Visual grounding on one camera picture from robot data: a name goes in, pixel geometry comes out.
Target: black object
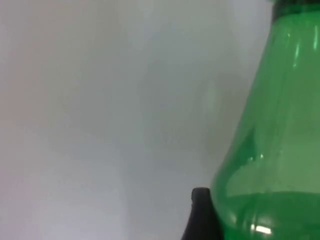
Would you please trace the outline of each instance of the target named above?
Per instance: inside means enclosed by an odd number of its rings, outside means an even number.
[[[209,188],[193,189],[191,199],[191,214],[181,240],[223,240]]]
[[[303,12],[319,11],[319,9],[320,0],[278,0],[273,5],[272,22],[288,14],[301,14]]]

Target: white wall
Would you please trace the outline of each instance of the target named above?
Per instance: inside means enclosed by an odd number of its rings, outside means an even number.
[[[176,240],[264,47],[256,0],[0,1],[0,238]]]

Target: green plastic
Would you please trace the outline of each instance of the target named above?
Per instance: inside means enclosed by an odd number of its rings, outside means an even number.
[[[320,240],[320,11],[271,27],[211,198],[225,240]]]

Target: bottle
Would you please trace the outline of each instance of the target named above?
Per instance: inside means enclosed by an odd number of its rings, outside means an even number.
[[[278,0],[210,188],[224,240],[320,240],[320,0]]]

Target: bottle neck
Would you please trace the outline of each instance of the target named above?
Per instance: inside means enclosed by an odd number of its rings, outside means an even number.
[[[307,12],[320,13],[320,0],[278,0],[272,11],[272,22],[281,17]]]

